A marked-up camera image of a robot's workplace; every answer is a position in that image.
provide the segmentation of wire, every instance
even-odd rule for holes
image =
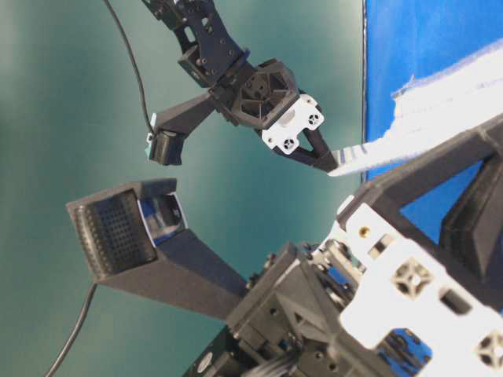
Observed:
[[[56,370],[61,366],[61,363],[63,362],[63,360],[66,357],[70,348],[72,347],[73,342],[75,341],[75,338],[77,338],[77,335],[79,334],[79,331],[82,328],[84,321],[86,320],[87,312],[89,311],[91,300],[93,299],[94,292],[96,291],[96,286],[97,286],[96,283],[91,284],[91,286],[87,292],[87,296],[84,300],[83,306],[80,310],[80,314],[79,314],[79,318],[77,319],[77,323],[75,324],[75,327],[73,328],[72,333],[68,337],[66,343],[64,344],[60,353],[57,355],[56,360],[54,361],[53,365],[50,367],[49,371],[46,373],[45,377],[52,377],[54,375],[54,373],[56,373]]]
[[[150,124],[150,121],[149,121],[149,113],[147,112],[147,102],[145,100],[145,90],[143,89],[143,82],[141,80],[140,71],[138,70],[136,60],[134,59],[133,50],[131,49],[131,45],[129,43],[129,40],[127,39],[126,32],[124,31],[123,25],[119,21],[119,18],[117,16],[116,11],[113,10],[113,8],[110,5],[110,2],[108,0],[103,0],[103,2],[105,3],[106,7],[110,11],[110,14],[112,15],[113,20],[116,22],[116,25],[117,25],[119,32],[120,32],[120,36],[122,37],[124,44],[126,45],[127,54],[129,55],[129,60],[131,61],[131,64],[133,65],[134,74],[136,75],[136,79],[138,81],[138,89],[140,90],[140,101],[141,101],[141,109],[143,110],[143,117],[145,118],[145,123],[147,125],[147,128],[149,129],[149,132],[154,134],[154,130],[153,130],[152,125]]]

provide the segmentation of white plastic part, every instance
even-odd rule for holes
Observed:
[[[369,252],[384,236],[391,242],[371,257]],[[417,376],[503,375],[503,318],[452,279],[428,252],[366,204],[348,219],[347,242],[366,271],[340,322],[365,348],[374,349],[391,330],[408,328],[432,349],[431,360]],[[465,309],[451,309],[442,300],[447,293]]]
[[[271,149],[278,147],[285,155],[290,155],[300,145],[297,136],[302,130],[316,130],[325,121],[316,108],[317,104],[311,96],[300,94],[300,98],[278,121],[262,131],[264,143]]]

